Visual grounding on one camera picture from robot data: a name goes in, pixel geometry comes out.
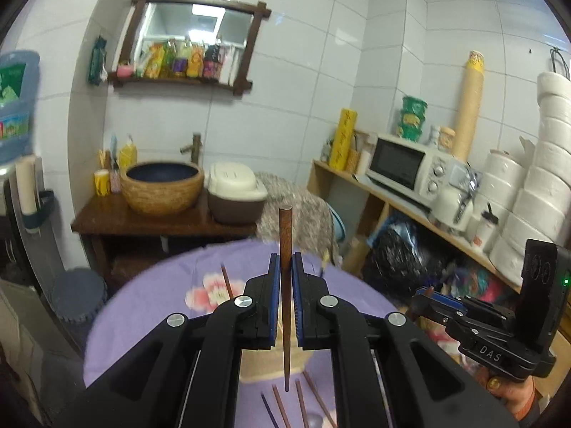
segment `human hand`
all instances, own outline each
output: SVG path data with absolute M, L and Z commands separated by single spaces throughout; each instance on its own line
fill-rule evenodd
M 515 383 L 502 377 L 492 377 L 486 367 L 480 367 L 474 377 L 491 394 L 506 401 L 506 408 L 516 420 L 522 420 L 527 415 L 535 396 L 532 377 L 522 383 Z

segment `wooden mirror frame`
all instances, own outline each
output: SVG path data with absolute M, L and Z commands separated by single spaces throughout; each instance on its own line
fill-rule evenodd
M 130 78 L 117 78 L 115 72 L 109 74 L 109 80 L 113 83 L 114 87 L 120 87 L 126 82 L 172 82 L 178 84 L 187 85 L 213 85 L 225 90 L 232 90 L 234 96 L 242 96 L 242 93 L 246 90 L 252 89 L 252 82 L 247 80 L 248 69 L 250 61 L 252 60 L 253 47 L 256 44 L 256 38 L 258 37 L 258 31 L 260 30 L 260 25 L 262 24 L 262 19 L 267 19 L 272 14 L 270 9 L 266 8 L 266 4 L 263 1 L 258 1 L 257 5 L 250 5 L 247 3 L 242 3 L 239 1 L 227 1 L 227 0 L 131 0 L 131 3 L 135 5 L 135 11 L 129 22 L 127 32 L 125 34 L 125 39 L 123 41 L 123 47 L 121 48 L 121 54 L 119 55 L 119 64 L 125 62 L 131 62 L 131 53 L 133 50 L 133 45 L 135 43 L 135 37 L 137 29 L 145 16 L 145 7 L 147 3 L 187 3 L 187 4 L 200 4 L 205 6 L 217 6 L 219 8 L 232 9 L 234 11 L 239 11 L 242 13 L 248 13 L 253 15 L 252 23 L 250 24 L 248 30 L 248 37 L 246 38 L 246 46 L 244 47 L 244 54 L 242 56 L 242 61 L 238 68 L 238 73 L 236 74 L 236 79 L 233 85 L 226 84 L 212 84 L 200 81 L 198 78 L 140 78 L 140 77 L 130 77 Z

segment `blue water jug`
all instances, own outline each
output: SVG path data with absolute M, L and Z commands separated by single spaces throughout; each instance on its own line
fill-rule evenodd
M 38 92 L 39 54 L 0 56 L 0 164 L 32 154 L 32 118 Z

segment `green label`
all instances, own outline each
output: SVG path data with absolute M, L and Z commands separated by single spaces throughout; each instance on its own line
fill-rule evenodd
M 0 69 L 0 105 L 20 98 L 26 64 L 13 64 Z
M 28 133 L 29 115 L 14 114 L 0 119 L 0 139 L 14 138 Z

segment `wooden countertop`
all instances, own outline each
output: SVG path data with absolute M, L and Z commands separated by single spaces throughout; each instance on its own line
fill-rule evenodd
M 493 275 L 502 280 L 502 282 L 506 283 L 514 291 L 517 291 L 518 293 L 520 292 L 521 287 L 519 285 L 510 282 L 504 275 L 502 275 L 492 265 L 487 255 L 472 249 L 470 243 L 466 241 L 464 238 L 456 235 L 451 235 L 434 226 L 428 220 L 428 215 L 426 214 L 426 211 L 422 210 L 414 203 L 411 203 L 410 201 L 398 196 L 397 194 L 394 194 L 392 191 L 388 189 L 375 185 L 374 183 L 370 182 L 370 179 L 368 177 L 359 177 L 359 180 L 356 180 L 356 178 L 353 177 L 352 174 L 348 172 L 342 172 L 340 170 L 334 170 L 331 167 L 329 167 L 326 163 L 322 163 L 321 161 L 313 161 L 313 165 L 335 174 L 336 176 L 342 178 L 343 180 L 350 182 L 351 184 L 361 188 L 362 190 L 367 191 L 370 194 L 374 195 L 378 199 L 388 203 L 390 207 L 398 210 L 399 212 L 402 212 L 403 214 L 406 214 L 408 217 L 412 218 L 412 220 L 426 227 L 433 233 L 437 234 L 440 238 L 446 240 L 455 248 L 458 248 L 460 251 L 469 256 L 471 259 L 475 260 L 486 270 L 489 270 Z
M 123 236 L 250 236 L 256 224 L 224 225 L 216 222 L 208 210 L 206 192 L 185 211 L 165 217 L 150 217 L 133 211 L 122 194 L 94 196 L 71 224 L 81 235 Z

